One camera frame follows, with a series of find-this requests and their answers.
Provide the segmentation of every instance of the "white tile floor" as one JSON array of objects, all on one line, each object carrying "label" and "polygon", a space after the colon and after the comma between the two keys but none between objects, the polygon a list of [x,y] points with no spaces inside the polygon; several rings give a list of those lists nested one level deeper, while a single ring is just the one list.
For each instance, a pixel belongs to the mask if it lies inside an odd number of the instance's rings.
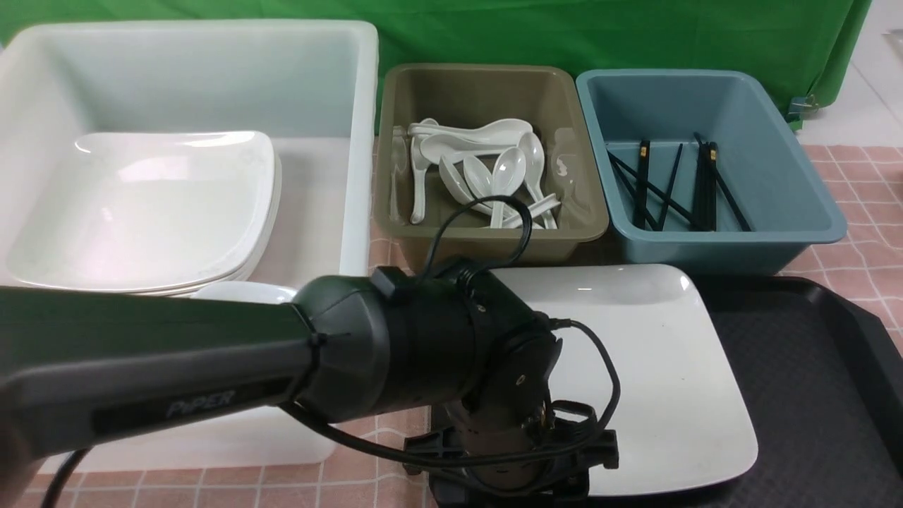
[{"label": "white tile floor", "polygon": [[841,93],[804,122],[801,143],[903,146],[903,56],[886,35],[899,28],[903,2],[872,0]]}]

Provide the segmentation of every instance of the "white plastic bin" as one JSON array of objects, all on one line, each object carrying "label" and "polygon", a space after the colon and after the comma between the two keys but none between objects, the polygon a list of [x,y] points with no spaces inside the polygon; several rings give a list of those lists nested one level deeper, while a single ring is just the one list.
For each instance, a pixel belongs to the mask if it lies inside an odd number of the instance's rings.
[{"label": "white plastic bin", "polygon": [[[251,280],[299,287],[319,275],[366,275],[376,89],[377,31],[367,23],[25,30],[0,58],[0,256],[79,136],[259,130],[274,140],[284,180]],[[0,285],[14,284],[0,263]],[[256,409],[95,448],[81,469],[319,462],[334,448],[278,409]]]}]

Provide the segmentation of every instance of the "green cloth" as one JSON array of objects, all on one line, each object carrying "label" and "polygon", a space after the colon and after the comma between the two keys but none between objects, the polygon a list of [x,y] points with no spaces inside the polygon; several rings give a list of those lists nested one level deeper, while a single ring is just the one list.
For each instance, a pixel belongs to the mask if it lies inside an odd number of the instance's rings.
[{"label": "green cloth", "polygon": [[782,111],[834,101],[870,0],[6,0],[0,41],[33,24],[134,19],[358,19],[380,75],[407,62],[705,68],[759,79]]}]

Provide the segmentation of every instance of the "white ceramic spoon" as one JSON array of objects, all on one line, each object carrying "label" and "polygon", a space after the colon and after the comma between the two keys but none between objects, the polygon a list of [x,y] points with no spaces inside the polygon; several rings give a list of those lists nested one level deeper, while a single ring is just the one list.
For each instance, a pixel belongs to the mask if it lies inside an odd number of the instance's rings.
[{"label": "white ceramic spoon", "polygon": [[[524,184],[526,175],[526,155],[520,148],[513,146],[505,150],[496,159],[496,166],[492,168],[492,193],[496,196],[510,196]],[[501,228],[505,210],[503,202],[492,203],[492,218],[489,221],[490,228]]]},{"label": "white ceramic spoon", "polygon": [[398,178],[404,178],[410,162],[408,160],[407,143],[405,143],[405,130],[398,126],[392,129],[392,161],[394,162],[394,167],[391,176],[392,187],[389,189],[389,217],[393,221],[400,221],[401,213],[398,212]]},{"label": "white ceramic spoon", "polygon": [[[442,183],[445,183],[445,188],[448,189],[449,194],[454,198],[454,201],[459,202],[460,204],[468,204],[474,200],[473,194],[470,193],[470,189],[467,188],[467,183],[461,178],[458,169],[454,164],[449,162],[449,158],[445,155],[439,159],[439,177],[442,178]],[[492,215],[492,209],[485,203],[475,204],[473,210]]]},{"label": "white ceramic spoon", "polygon": [[427,137],[420,149],[433,164],[439,164],[439,158],[447,155],[451,164],[457,164],[464,160],[467,155],[476,157],[483,155],[499,155],[508,150],[513,145],[486,145],[485,143],[474,143],[466,139],[453,136],[451,134],[433,134]]},{"label": "white ceramic spoon", "polygon": [[[467,182],[470,190],[473,191],[473,195],[478,198],[485,198],[486,196],[492,195],[492,173],[489,171],[489,168],[486,167],[477,157],[473,155],[467,155],[464,157],[464,181]],[[514,217],[517,215],[517,211],[511,206],[508,206],[506,203],[503,203],[504,210],[502,211],[502,217]],[[487,208],[490,209],[489,215],[492,215],[492,206],[487,205]]]},{"label": "white ceramic spoon", "polygon": [[[487,190],[487,192],[491,193],[492,175],[489,173],[489,169],[486,169],[486,166],[483,165],[483,163],[480,162],[479,159],[477,159],[476,157],[474,157],[473,160],[476,161],[477,164],[483,166],[483,169],[485,170],[486,175],[489,177],[489,190]],[[451,197],[454,198],[454,201],[456,201],[460,204],[469,204],[471,201],[473,201],[474,199],[476,199],[478,197],[485,197],[485,196],[490,195],[488,193],[484,193],[479,196],[474,196],[474,194],[472,194],[470,192],[470,188],[468,187],[464,178],[461,177],[461,173],[458,172],[458,168],[456,168],[453,164],[450,164],[448,162],[448,157],[443,157],[443,158],[439,159],[439,177],[442,178],[442,183],[445,184],[445,188],[448,189],[448,192],[449,192],[449,194],[451,194]],[[549,194],[549,195],[545,196],[545,198],[542,201],[531,204],[529,206],[531,215],[533,217],[538,217],[541,212],[536,212],[535,210],[538,210],[540,206],[545,206],[548,202],[551,202],[551,201],[557,202],[557,199],[554,194]],[[476,210],[477,212],[480,212],[480,213],[485,213],[486,215],[492,215],[492,209],[487,204],[482,203],[482,202],[474,205],[473,210]],[[515,211],[510,206],[505,205],[505,214],[506,214],[505,221],[507,221],[509,218],[513,218],[514,216],[516,216],[517,211]]]},{"label": "white ceramic spoon", "polygon": [[[517,141],[517,147],[526,154],[524,186],[526,191],[530,193],[530,197],[533,198],[533,202],[539,202],[543,199],[543,189],[540,187],[540,182],[543,180],[543,171],[545,170],[543,143],[536,134],[528,132]],[[543,224],[547,230],[558,229],[558,224],[555,223],[555,217],[551,211],[543,213]]]},{"label": "white ceramic spoon", "polygon": [[411,124],[407,128],[407,134],[410,136],[451,134],[475,143],[509,146],[516,145],[517,141],[528,132],[533,132],[533,126],[519,118],[496,120],[480,128],[457,128],[425,123]]},{"label": "white ceramic spoon", "polygon": [[[425,118],[421,122],[425,125],[439,125],[432,118]],[[430,168],[430,161],[424,157],[422,145],[427,136],[414,136],[411,138],[411,172],[414,173],[414,209],[411,211],[411,223],[419,224],[424,221],[426,215],[426,170]]]}]

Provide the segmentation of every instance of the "plastic container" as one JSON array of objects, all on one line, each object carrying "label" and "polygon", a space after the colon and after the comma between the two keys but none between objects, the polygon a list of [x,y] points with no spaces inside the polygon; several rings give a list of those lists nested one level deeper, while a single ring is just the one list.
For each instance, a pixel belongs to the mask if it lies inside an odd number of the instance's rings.
[{"label": "plastic container", "polygon": [[[561,263],[581,242],[599,238],[608,228],[598,169],[570,75],[550,67],[402,65],[388,73],[384,86],[374,217],[386,235],[398,240],[411,268],[422,266],[438,227],[461,207],[433,167],[426,175],[424,221],[410,224],[414,178],[406,130],[424,118],[465,128],[501,118],[522,118],[533,125],[546,155],[541,187],[556,193],[562,206],[554,212],[559,229],[534,230],[523,263]],[[517,196],[531,203],[521,192]],[[478,212],[461,216],[442,237],[436,260],[454,254],[475,259],[510,255],[520,229],[481,229],[488,225],[489,218]]]},{"label": "plastic container", "polygon": [[[0,259],[61,157],[94,132],[270,136],[282,162],[273,233],[251,280],[365,276],[376,29],[296,20],[44,25],[0,58]],[[171,172],[148,178],[178,178]],[[14,281],[0,262],[0,284]],[[319,462],[335,444],[276,408],[97,447],[81,469]],[[57,458],[45,463],[52,471]]]},{"label": "plastic container", "polygon": [[[666,263],[694,274],[772,275],[806,247],[833,243],[846,220],[762,86],[730,71],[587,71],[577,79],[592,148],[626,260]],[[670,212],[665,230],[631,222],[633,200],[606,149],[637,168],[651,141],[649,181],[666,189],[678,144],[685,144],[673,197],[691,209],[697,144],[718,143],[721,176],[752,232],[740,230],[718,191],[718,230],[687,231]],[[660,201],[650,193],[657,218]]]}]

